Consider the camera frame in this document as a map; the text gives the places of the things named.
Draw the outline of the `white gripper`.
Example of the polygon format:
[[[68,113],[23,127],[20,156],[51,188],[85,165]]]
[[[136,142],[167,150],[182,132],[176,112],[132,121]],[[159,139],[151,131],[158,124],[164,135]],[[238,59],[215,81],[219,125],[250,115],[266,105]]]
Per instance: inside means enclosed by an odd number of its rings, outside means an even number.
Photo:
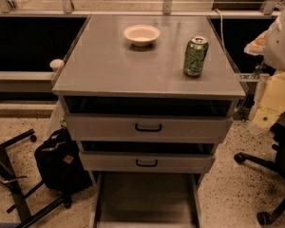
[[[252,130],[268,131],[285,112],[285,9],[268,31],[245,46],[244,52],[253,56],[264,53],[265,64],[277,69],[273,76],[257,83],[252,107]]]

